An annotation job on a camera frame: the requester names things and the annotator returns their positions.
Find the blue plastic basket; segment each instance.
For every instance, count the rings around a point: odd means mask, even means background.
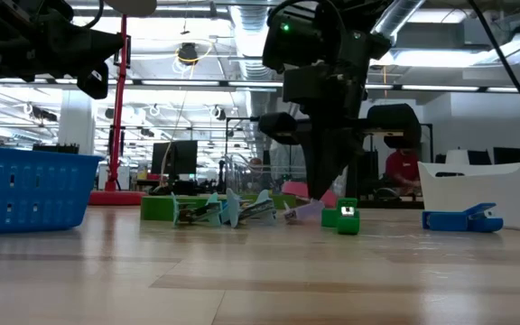
[[[0,233],[79,226],[100,160],[0,148]]]

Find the white pillar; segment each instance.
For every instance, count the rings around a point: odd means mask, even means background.
[[[96,113],[90,96],[80,90],[64,90],[58,144],[78,144],[79,154],[93,154]]]

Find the green cube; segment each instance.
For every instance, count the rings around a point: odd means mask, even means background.
[[[320,225],[325,228],[335,228],[338,224],[339,213],[336,209],[323,209]]]
[[[339,218],[337,230],[341,235],[356,235],[360,230],[360,217]]]

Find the ceiling duct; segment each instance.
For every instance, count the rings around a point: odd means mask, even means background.
[[[395,0],[376,23],[373,33],[382,34],[396,44],[396,35],[424,0]]]
[[[232,21],[235,25],[236,45],[239,54],[261,55],[262,48],[256,48],[258,44],[264,44],[267,32],[266,18],[268,8],[264,6],[233,6],[230,7]],[[240,61],[240,71],[245,80],[267,81],[273,76],[272,70],[265,67],[259,61]],[[261,116],[269,112],[276,111],[277,95],[270,92],[250,92],[251,116]],[[270,141],[262,141],[262,138],[255,136],[257,155],[262,156],[261,152],[270,148]]]
[[[97,5],[73,5],[76,16],[93,17],[98,12]],[[103,17],[120,17],[116,10],[110,7],[104,9]],[[230,20],[230,14],[225,7],[218,8],[216,5],[159,5],[150,18],[202,18]]]

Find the cable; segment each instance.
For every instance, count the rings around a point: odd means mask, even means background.
[[[513,72],[513,69],[511,69],[509,62],[506,60],[505,54],[503,54],[501,47],[499,46],[497,40],[495,39],[495,35],[493,35],[491,28],[488,26],[487,19],[485,19],[485,16],[480,11],[480,8],[478,8],[478,5],[475,3],[475,0],[467,0],[467,2],[469,2],[469,5],[471,7],[473,7],[475,14],[477,14],[477,17],[480,20],[480,23],[483,25],[483,29],[485,30],[487,37],[489,38],[489,40],[493,44],[493,47],[495,48],[495,51],[497,52],[498,58],[501,60],[501,62],[503,63],[503,66],[505,67],[506,74],[509,75],[509,78],[511,79],[511,81],[513,81],[513,84],[515,85],[516,90],[520,94],[520,82],[516,78],[516,75]]]
[[[95,26],[96,23],[99,22],[99,19],[101,18],[102,14],[104,14],[104,0],[98,0],[98,1],[99,1],[99,9],[97,10],[97,14],[91,22],[86,23],[86,25],[84,26],[85,28],[90,29],[91,27]]]
[[[453,7],[453,9],[451,11],[449,11],[449,13],[444,16],[444,18],[442,18],[441,23],[444,23],[444,21],[446,21],[447,18],[449,18],[449,16],[452,15],[452,13],[456,12],[457,10],[464,13],[465,16],[467,17],[467,19],[470,18],[469,14],[466,11],[464,11],[462,8],[456,7],[454,5],[452,5],[452,7]]]
[[[193,66],[191,66],[190,79],[194,76],[194,70],[195,69],[196,69],[196,65],[194,64]]]
[[[178,129],[178,124],[180,123],[181,112],[183,112],[183,110],[184,110],[184,105],[186,104],[186,97],[187,96],[188,96],[188,91],[184,92],[184,99],[181,102],[181,108],[180,108],[180,112],[178,113],[178,118],[176,118],[176,125],[173,128],[172,138],[170,139],[170,142],[168,143],[168,147],[166,148],[166,153],[163,155],[162,169],[160,170],[160,186],[159,187],[163,186],[163,172],[164,172],[164,169],[166,167],[166,160],[168,158],[168,152],[170,151],[170,148],[172,148],[173,137],[176,135],[176,130]]]
[[[280,3],[279,5],[277,5],[274,9],[272,9],[270,11],[270,14],[268,15],[268,19],[266,20],[266,23],[268,24],[268,26],[270,26],[272,24],[272,20],[276,16],[276,14],[278,14],[278,12],[282,11],[285,7],[294,5],[294,4],[298,4],[300,2],[305,2],[305,1],[309,1],[309,0],[286,0],[282,3]],[[328,7],[330,7],[330,9],[336,15],[336,18],[337,18],[336,23],[337,23],[337,26],[340,28],[339,51],[342,51],[342,36],[347,33],[347,28],[344,25],[344,21],[342,20],[342,16],[340,15],[339,9],[330,0],[313,0],[313,1],[315,1],[321,5],[327,5]]]

